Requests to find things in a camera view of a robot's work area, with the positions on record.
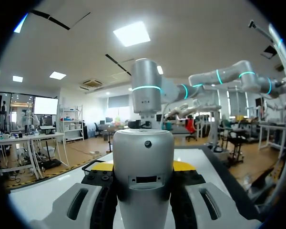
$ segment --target white shelving unit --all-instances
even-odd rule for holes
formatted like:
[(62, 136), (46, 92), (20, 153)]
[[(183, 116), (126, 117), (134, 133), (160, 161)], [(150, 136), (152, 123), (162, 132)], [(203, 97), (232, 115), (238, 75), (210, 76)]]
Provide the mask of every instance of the white shelving unit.
[[(76, 106), (74, 108), (65, 108), (63, 105), (60, 106), (60, 130), (65, 134), (65, 141), (74, 141), (78, 139), (84, 140), (83, 134), (83, 119), (82, 119), (83, 106)], [(64, 120), (66, 117), (70, 117), (72, 120)], [(80, 129), (66, 130), (66, 125), (71, 123), (81, 124)]]

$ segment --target red chair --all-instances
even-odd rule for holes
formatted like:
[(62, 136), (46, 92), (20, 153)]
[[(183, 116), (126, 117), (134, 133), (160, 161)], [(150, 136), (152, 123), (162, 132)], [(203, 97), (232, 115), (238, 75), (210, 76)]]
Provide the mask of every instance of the red chair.
[(191, 138), (195, 139), (197, 141), (196, 136), (193, 134), (196, 132), (196, 129), (194, 127), (194, 119), (186, 119), (185, 120), (185, 128), (190, 132), (191, 135), (185, 137), (187, 141), (189, 142)]

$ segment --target recessed light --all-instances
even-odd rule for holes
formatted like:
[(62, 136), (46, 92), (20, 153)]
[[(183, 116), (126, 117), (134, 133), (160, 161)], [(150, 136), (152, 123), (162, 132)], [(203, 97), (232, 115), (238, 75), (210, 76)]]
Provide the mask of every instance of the recessed light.
[(146, 27), (142, 21), (127, 25), (113, 31), (125, 47), (150, 42)]
[(13, 81), (22, 83), (23, 77), (13, 75)]
[(61, 80), (63, 77), (65, 77), (66, 74), (62, 74), (62, 73), (58, 73), (58, 72), (53, 72), (51, 75), (50, 75), (50, 78), (53, 78), (53, 79), (57, 79), (57, 80)]
[(23, 23), (24, 23), (24, 20), (26, 19), (27, 16), (28, 16), (28, 14), (26, 14), (26, 15), (22, 18), (22, 20), (20, 21), (20, 23), (19, 23), (19, 24), (17, 25), (17, 27), (15, 28), (14, 32), (20, 33), (21, 28), (22, 28), (22, 25), (23, 25)]
[(162, 67), (159, 65), (159, 66), (157, 66), (157, 69), (158, 69), (158, 73), (160, 74), (160, 75), (163, 75), (163, 70), (162, 70)]

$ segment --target yellow panel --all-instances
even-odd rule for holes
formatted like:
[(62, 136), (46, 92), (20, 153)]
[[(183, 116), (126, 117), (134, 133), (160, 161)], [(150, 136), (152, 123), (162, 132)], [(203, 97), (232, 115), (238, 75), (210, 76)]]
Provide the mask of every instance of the yellow panel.
[[(100, 171), (112, 171), (113, 170), (113, 160), (105, 161), (99, 164), (96, 164), (92, 167), (91, 170), (100, 170)], [(194, 166), (182, 162), (182, 161), (174, 161), (174, 171), (187, 171), (187, 170), (196, 170)]]
[(182, 162), (182, 161), (174, 161), (174, 171), (187, 171), (187, 170), (196, 170), (194, 166)]
[(104, 161), (99, 164), (96, 164), (91, 168), (91, 170), (100, 170), (100, 171), (112, 171), (113, 170), (113, 160)]

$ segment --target teal light ring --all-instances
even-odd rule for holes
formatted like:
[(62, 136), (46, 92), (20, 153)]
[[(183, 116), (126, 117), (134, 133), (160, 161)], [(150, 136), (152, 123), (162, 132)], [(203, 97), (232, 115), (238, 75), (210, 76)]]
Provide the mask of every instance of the teal light ring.
[(202, 85), (203, 85), (203, 84), (200, 83), (200, 84), (193, 85), (192, 87), (200, 87), (200, 86), (202, 86)]
[(146, 85), (146, 86), (140, 86), (140, 87), (133, 88), (132, 92), (135, 90), (144, 89), (144, 88), (155, 88), (155, 89), (158, 89), (159, 91), (161, 91), (161, 88), (158, 86)]
[(267, 94), (270, 94), (271, 89), (272, 89), (272, 85), (271, 85), (271, 80), (269, 78), (268, 78), (268, 81), (269, 81), (269, 91), (267, 92)]
[(245, 75), (245, 74), (253, 74), (253, 75), (255, 75), (254, 72), (244, 72), (244, 73), (241, 73), (238, 78), (242, 77), (242, 75)]
[(186, 88), (186, 86), (185, 86), (184, 84), (182, 84), (182, 86), (183, 86), (184, 89), (185, 89), (185, 97), (184, 97), (184, 99), (187, 99), (187, 96), (188, 96), (187, 88)]
[(216, 74), (217, 74), (217, 78), (220, 84), (223, 84), (223, 82), (220, 79), (219, 73), (218, 73), (218, 69), (216, 69)]

